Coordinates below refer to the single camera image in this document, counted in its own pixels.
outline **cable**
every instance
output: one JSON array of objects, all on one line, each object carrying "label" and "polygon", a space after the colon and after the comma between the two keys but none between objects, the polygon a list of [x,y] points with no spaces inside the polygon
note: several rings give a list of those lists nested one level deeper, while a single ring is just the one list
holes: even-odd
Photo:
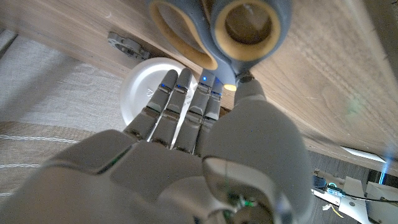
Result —
[{"label": "cable", "polygon": [[332,204],[331,205],[331,209],[333,209],[333,211],[340,217],[340,218],[344,218],[343,216],[341,216],[334,208],[334,206]]},{"label": "cable", "polygon": [[354,195],[346,194],[346,197],[352,197],[360,200],[365,200],[368,202],[387,202],[387,203],[398,203],[398,200],[378,200],[378,199],[370,199],[370,198],[364,198],[364,197],[357,197]]},{"label": "cable", "polygon": [[342,215],[340,215],[340,214],[335,210],[335,208],[334,208],[334,206],[333,206],[332,204],[328,204],[328,205],[322,206],[322,210],[323,210],[323,211],[329,210],[329,208],[333,209],[333,211],[334,211],[340,218],[344,218]]}]

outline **white plastic part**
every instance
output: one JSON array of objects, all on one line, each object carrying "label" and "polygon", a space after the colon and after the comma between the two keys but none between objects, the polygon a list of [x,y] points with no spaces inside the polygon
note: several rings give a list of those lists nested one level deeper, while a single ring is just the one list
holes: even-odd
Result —
[{"label": "white plastic part", "polygon": [[[357,197],[364,197],[362,182],[360,180],[346,177],[343,190],[350,195]],[[342,197],[339,212],[351,216],[362,224],[371,224],[368,219],[368,212],[366,210],[366,202],[364,200],[353,199],[351,197]]]},{"label": "white plastic part", "polygon": [[340,146],[340,147],[342,149],[346,150],[347,152],[351,153],[352,155],[361,156],[363,158],[373,159],[375,161],[386,163],[386,161],[384,159],[381,159],[380,156],[378,156],[376,154],[369,153],[369,152],[364,152],[364,151],[359,151],[359,150],[348,148],[348,147],[344,147],[344,146]]},{"label": "white plastic part", "polygon": [[[180,62],[169,58],[151,58],[135,66],[124,79],[120,91],[120,107],[123,120],[128,125],[148,104],[166,73],[174,69],[180,75],[185,68]],[[185,98],[181,118],[185,117],[192,96],[197,87],[197,81],[192,77],[190,88]],[[178,122],[176,133],[179,132],[183,119]]]}]

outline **blue scissor handle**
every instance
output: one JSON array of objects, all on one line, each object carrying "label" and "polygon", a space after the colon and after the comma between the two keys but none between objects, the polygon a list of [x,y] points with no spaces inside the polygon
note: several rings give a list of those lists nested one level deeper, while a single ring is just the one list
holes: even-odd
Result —
[{"label": "blue scissor handle", "polygon": [[[291,0],[215,0],[212,6],[205,7],[200,0],[148,0],[147,4],[161,33],[181,54],[216,75],[222,83],[231,85],[235,84],[236,74],[249,70],[281,45],[291,20]],[[170,8],[184,20],[200,50],[170,28],[159,6]],[[242,6],[248,11],[255,7],[264,12],[260,16],[269,16],[269,34],[259,42],[242,43],[227,31],[227,16]]]},{"label": "blue scissor handle", "polygon": [[[206,20],[201,1],[184,0],[150,0],[147,1],[151,18],[166,39],[186,58],[195,62],[211,73],[222,83],[235,84],[235,73],[229,58],[220,52],[213,41],[210,25]],[[189,31],[201,51],[192,47],[179,37],[162,17],[159,6],[166,6],[177,13],[185,21]]]},{"label": "blue scissor handle", "polygon": [[[234,40],[226,29],[228,13],[238,6],[264,11],[271,24],[269,35],[255,44]],[[283,43],[292,17],[291,0],[216,0],[211,8],[211,34],[216,46],[226,55],[236,73],[249,70],[267,58]]]}]

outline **led light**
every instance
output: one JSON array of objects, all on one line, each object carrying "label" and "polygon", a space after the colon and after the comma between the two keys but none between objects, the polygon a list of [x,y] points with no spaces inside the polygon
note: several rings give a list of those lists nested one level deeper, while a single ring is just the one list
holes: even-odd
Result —
[{"label": "led light", "polygon": [[231,84],[225,84],[224,88],[229,91],[236,91],[236,86]]}]

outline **wire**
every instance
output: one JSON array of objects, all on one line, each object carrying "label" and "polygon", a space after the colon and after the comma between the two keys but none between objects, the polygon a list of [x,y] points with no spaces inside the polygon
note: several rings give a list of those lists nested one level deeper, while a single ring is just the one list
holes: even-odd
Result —
[{"label": "wire", "polygon": [[371,198],[363,198],[363,197],[357,197],[354,195],[346,194],[346,197],[352,197],[360,200],[365,200],[368,202],[387,202],[387,203],[398,203],[398,200],[378,200],[378,199],[371,199]]},{"label": "wire", "polygon": [[334,206],[332,204],[331,205],[331,209],[333,209],[333,211],[340,217],[340,218],[344,218],[343,216],[341,216],[334,208]]}]

